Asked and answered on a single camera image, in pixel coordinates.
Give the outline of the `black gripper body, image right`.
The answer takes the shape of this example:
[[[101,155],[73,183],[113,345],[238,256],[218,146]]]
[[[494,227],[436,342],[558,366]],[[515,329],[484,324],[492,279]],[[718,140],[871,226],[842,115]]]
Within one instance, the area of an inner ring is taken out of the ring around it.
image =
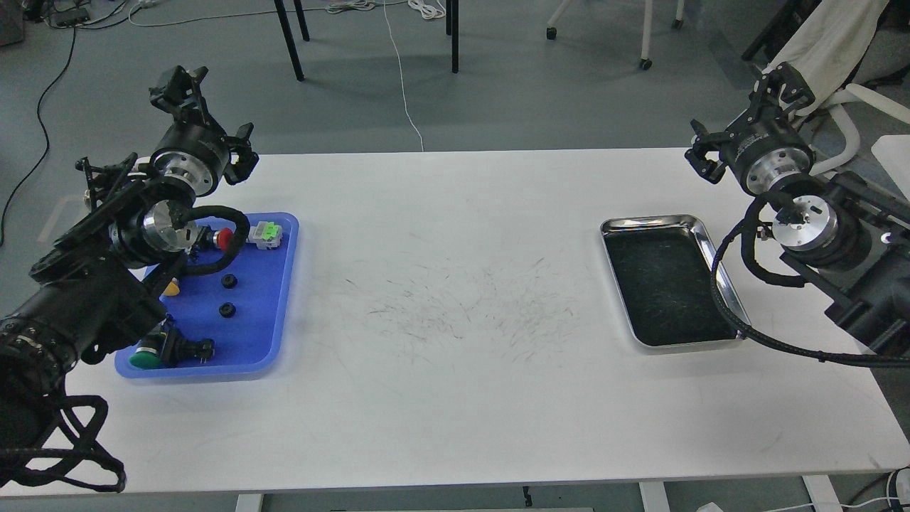
[[[735,175],[744,193],[759,196],[776,191],[807,174],[815,164],[815,153],[786,121],[737,119],[725,130],[715,132],[715,144],[691,146],[685,159],[698,176],[718,184],[725,171]]]

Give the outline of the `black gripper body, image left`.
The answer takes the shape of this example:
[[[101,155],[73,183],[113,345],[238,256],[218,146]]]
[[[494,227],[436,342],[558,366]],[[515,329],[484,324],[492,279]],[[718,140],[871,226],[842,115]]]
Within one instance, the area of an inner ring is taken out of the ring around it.
[[[149,159],[156,171],[188,184],[196,197],[212,194],[222,178],[231,186],[246,181],[257,162],[256,152],[232,152],[232,136],[189,123],[169,127]]]

